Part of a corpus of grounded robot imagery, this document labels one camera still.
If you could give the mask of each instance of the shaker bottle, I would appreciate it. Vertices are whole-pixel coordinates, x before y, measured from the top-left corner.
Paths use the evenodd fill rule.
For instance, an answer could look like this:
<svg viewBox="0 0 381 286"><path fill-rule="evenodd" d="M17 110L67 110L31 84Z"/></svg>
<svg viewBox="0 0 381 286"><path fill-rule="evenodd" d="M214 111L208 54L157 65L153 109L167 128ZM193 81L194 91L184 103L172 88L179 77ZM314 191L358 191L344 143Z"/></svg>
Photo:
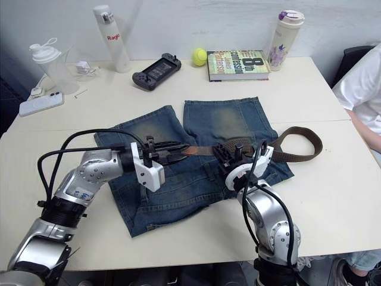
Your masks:
<svg viewBox="0 0 381 286"><path fill-rule="evenodd" d="M79 85L67 69L62 52L53 46L49 46L56 43L56 41L57 38L51 38L42 46L35 43L29 47L29 50L32 52L33 61L40 65L60 92L72 94L79 89Z"/></svg>
<svg viewBox="0 0 381 286"><path fill-rule="evenodd" d="M278 19L278 25L267 59L273 71L282 68L282 64L292 46L293 40L295 40L300 27L304 23L304 15L294 10L286 10L279 14Z"/></svg>
<svg viewBox="0 0 381 286"><path fill-rule="evenodd" d="M93 8L99 31L114 61L115 69L125 73L130 69L130 59L124 47L114 15L108 5L99 5Z"/></svg>

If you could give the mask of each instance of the floor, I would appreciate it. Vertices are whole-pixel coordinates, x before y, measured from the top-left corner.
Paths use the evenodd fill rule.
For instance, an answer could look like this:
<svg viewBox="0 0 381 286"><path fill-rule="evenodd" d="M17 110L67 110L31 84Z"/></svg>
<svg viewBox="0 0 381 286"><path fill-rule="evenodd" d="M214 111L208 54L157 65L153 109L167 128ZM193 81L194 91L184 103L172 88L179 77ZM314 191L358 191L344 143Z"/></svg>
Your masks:
<svg viewBox="0 0 381 286"><path fill-rule="evenodd" d="M301 276L309 283L310 286L327 285L332 258L327 257L323 260L314 260L312 267L305 267L301 272ZM247 284L252 286L258 272L249 262L242 262L241 268L245 274ZM119 285L114 281L124 281L125 286L128 286L133 277L136 276L136 271L83 271L83 272L64 272L58 286L77 286L81 281L90 280L94 286L112 286Z"/></svg>

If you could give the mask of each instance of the yellow tennis ball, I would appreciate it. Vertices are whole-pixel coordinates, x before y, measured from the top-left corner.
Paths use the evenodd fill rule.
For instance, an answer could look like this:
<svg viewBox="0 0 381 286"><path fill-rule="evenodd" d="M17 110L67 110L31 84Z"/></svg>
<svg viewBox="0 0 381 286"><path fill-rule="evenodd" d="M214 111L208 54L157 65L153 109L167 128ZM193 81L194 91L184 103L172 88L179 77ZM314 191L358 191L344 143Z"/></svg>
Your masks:
<svg viewBox="0 0 381 286"><path fill-rule="evenodd" d="M201 48L195 49L192 55L192 60L193 60L193 63L199 67L206 64L208 60L208 55L206 50Z"/></svg>

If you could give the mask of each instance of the white table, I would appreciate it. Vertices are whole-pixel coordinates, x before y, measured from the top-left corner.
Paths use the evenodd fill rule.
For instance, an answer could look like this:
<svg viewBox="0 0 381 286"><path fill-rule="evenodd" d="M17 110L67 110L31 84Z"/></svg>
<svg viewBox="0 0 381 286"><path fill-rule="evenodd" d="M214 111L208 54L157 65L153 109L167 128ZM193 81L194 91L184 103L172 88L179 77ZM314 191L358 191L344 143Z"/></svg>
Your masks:
<svg viewBox="0 0 381 286"><path fill-rule="evenodd" d="M149 61L135 62L134 71ZM207 81L205 68L183 61L182 69L153 92L136 88L131 73L115 74L102 63L100 77L82 83L65 104L16 118L0 141L0 270L40 215L44 191L36 169L38 157L58 149L78 130L109 128L171 104L182 122L184 100L229 100L258 96L272 127L281 133L297 125L314 130L323 151L314 160L289 164L295 177L275 186L302 233L300 256L381 248L381 170L346 112L310 58L288 58L284 68L263 82ZM95 146L91 135L73 147ZM312 146L298 136L284 150L299 154ZM80 161L68 154L57 183ZM53 161L44 165L49 173ZM67 270L123 269L164 265L251 260L254 245L236 200L213 204L183 222L130 237L108 185L86 211L70 243L81 249Z"/></svg>

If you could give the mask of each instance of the book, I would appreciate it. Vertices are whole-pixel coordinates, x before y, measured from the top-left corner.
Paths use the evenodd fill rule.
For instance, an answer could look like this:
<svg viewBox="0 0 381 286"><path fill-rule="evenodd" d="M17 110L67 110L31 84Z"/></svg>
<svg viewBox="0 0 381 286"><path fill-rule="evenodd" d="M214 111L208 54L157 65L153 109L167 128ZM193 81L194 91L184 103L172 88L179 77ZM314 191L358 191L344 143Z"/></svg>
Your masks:
<svg viewBox="0 0 381 286"><path fill-rule="evenodd" d="M209 81L267 80L271 72L263 51L208 51Z"/></svg>

